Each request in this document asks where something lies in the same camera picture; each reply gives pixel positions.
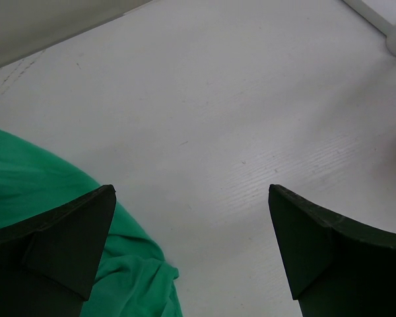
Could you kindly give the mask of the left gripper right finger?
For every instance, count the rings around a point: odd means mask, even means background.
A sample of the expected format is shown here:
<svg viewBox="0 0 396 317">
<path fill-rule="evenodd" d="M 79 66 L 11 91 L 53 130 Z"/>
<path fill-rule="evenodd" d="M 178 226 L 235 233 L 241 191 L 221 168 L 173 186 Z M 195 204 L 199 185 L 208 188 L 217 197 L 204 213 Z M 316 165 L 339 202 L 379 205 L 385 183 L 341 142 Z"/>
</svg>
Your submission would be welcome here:
<svg viewBox="0 0 396 317">
<path fill-rule="evenodd" d="M 396 234 L 269 187 L 269 211 L 303 316 L 396 316 Z"/>
</svg>

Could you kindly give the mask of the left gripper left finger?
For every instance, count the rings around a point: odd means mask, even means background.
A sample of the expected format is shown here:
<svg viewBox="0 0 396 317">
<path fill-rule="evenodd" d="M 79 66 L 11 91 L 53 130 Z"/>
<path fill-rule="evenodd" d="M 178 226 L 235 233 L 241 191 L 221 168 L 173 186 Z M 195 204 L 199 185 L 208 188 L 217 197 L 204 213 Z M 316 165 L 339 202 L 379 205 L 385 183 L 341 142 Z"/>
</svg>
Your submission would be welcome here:
<svg viewBox="0 0 396 317">
<path fill-rule="evenodd" d="M 79 316 L 116 208 L 112 185 L 0 229 L 0 316 Z"/>
</svg>

